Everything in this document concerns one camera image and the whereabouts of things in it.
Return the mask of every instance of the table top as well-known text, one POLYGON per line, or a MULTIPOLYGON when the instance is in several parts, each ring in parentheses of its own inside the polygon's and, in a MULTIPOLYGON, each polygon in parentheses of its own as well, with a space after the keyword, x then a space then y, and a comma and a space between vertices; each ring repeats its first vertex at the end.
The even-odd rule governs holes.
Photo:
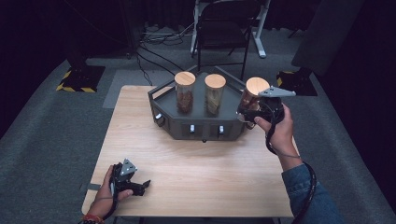
MULTIPOLYGON (((145 195, 120 202, 115 216, 292 217, 282 168, 262 129, 236 141, 174 140, 153 121, 152 89, 122 87, 92 175, 100 185, 110 164, 128 158, 138 168, 132 182, 151 180, 145 195)), ((88 190, 84 214, 95 194, 88 190)))

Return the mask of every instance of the denim sleeve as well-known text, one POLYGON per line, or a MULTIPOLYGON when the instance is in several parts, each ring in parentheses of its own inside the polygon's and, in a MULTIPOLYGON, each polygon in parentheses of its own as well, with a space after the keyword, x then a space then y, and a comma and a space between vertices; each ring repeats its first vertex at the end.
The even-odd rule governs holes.
MULTIPOLYGON (((291 212, 296 217, 302 209, 311 187, 311 175, 304 164, 282 173, 290 199, 291 212)), ((344 223, 328 191, 317 183, 312 202, 302 223, 344 223)))

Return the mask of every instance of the left hand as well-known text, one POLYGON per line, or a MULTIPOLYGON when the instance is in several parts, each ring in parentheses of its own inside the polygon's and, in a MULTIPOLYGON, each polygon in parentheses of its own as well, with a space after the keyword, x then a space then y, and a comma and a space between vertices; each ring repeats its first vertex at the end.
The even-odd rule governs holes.
MULTIPOLYGON (((103 219, 103 217, 110 211, 111 206, 113 205, 113 195, 111 194, 110 189, 110 177, 112 172, 113 165, 110 165, 105 175, 103 185, 96 193, 95 201, 93 201, 92 206, 87 214, 103 219)), ((134 192, 131 189, 126 189, 120 192, 119 201, 130 197, 133 193, 134 192)))

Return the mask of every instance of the bracelet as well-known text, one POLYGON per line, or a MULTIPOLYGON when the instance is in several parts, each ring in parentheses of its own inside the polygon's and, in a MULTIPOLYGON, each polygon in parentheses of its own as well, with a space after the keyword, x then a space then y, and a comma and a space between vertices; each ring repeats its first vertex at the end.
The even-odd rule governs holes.
POLYGON ((96 224, 97 222, 92 220, 81 220, 78 224, 96 224))
POLYGON ((99 223, 99 224, 105 223, 100 217, 96 217, 96 216, 93 216, 90 214, 83 216, 81 220, 83 220, 84 223, 85 223, 85 221, 93 221, 93 222, 88 222, 88 223, 99 223))

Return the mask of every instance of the cork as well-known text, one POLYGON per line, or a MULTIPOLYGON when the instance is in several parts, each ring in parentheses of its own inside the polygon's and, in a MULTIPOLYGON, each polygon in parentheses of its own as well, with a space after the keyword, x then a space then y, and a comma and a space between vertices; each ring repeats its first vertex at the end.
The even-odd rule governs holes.
POLYGON ((205 78, 205 84, 212 89, 223 88, 225 82, 225 78, 219 74, 211 74, 205 78))
POLYGON ((270 84, 261 77, 251 77, 247 80, 247 90, 253 96, 259 96, 259 92, 270 88, 270 84))
POLYGON ((179 72, 175 75, 175 82, 181 86, 190 86, 195 82, 195 75, 190 72, 179 72))

